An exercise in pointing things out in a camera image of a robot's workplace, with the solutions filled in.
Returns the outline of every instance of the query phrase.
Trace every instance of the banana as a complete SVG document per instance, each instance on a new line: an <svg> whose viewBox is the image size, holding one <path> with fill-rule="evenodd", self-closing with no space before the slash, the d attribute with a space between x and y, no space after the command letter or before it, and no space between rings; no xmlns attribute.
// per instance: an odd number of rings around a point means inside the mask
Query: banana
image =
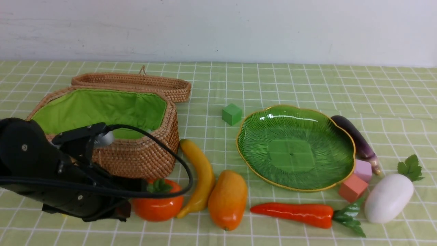
<svg viewBox="0 0 437 246"><path fill-rule="evenodd" d="M209 195L215 186L215 174L211 163L194 142L188 139L181 139L179 146L194 166L198 177L197 185L190 200L176 215L176 218L183 218L189 213L202 211L207 208Z"/></svg>

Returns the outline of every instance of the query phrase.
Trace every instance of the green checkered tablecloth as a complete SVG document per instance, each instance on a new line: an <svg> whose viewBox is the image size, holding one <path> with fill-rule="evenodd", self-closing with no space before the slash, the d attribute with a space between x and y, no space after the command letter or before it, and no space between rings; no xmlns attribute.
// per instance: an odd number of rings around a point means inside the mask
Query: green checkered tablecloth
<svg viewBox="0 0 437 246"><path fill-rule="evenodd" d="M71 77L88 72L138 73L146 65L153 75L192 83L189 102L178 103L181 138L195 141L215 173L232 169L247 180L249 198L239 228L223 232L207 211L183 219L146 223L133 216L84 223L41 212L41 204L7 190L0 197L0 245L147 245L147 246L431 246L437 245L437 68L356 67L255 63L108 63L0 61L0 118L25 118L48 93L66 87ZM296 193L273 187L248 170L236 151L239 124L221 120L229 103L244 115L276 104L341 114L362 131L380 158L383 173L417 154L425 179L415 182L411 202L392 222L374 225L362 214L366 239L341 225L331 230L277 220L248 212L251 205L280 201L323 203L342 208L347 202L333 188ZM170 175L182 186L178 164ZM370 189L380 178L374 177Z"/></svg>

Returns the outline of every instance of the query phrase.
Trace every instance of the white wall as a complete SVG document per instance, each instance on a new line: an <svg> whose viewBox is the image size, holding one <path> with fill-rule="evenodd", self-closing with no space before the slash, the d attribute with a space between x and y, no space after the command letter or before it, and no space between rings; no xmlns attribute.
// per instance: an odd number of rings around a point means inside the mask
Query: white wall
<svg viewBox="0 0 437 246"><path fill-rule="evenodd" d="M437 0L0 0L0 59L437 66Z"/></svg>

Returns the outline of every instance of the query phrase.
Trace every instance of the purple cube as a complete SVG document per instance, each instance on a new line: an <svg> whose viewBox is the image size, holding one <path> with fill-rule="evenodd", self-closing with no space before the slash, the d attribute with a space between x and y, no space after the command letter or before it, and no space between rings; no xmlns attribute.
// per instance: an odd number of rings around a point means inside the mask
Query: purple cube
<svg viewBox="0 0 437 246"><path fill-rule="evenodd" d="M369 162L356 160L354 174L366 183L369 183L372 179L372 165Z"/></svg>

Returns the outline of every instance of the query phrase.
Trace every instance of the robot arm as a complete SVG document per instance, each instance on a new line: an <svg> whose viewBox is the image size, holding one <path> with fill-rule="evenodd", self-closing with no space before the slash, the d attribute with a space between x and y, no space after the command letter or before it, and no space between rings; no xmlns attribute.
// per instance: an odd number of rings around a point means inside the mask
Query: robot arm
<svg viewBox="0 0 437 246"><path fill-rule="evenodd" d="M186 169L189 184L178 193L148 193L143 179L113 176L92 162L93 149L109 145L112 131L129 128L145 134L170 152ZM192 187L187 164L149 133L126 125L97 123L58 134L49 142L33 120L0 120L0 187L43 203L42 210L81 218L126 221L129 198L180 196Z"/></svg>

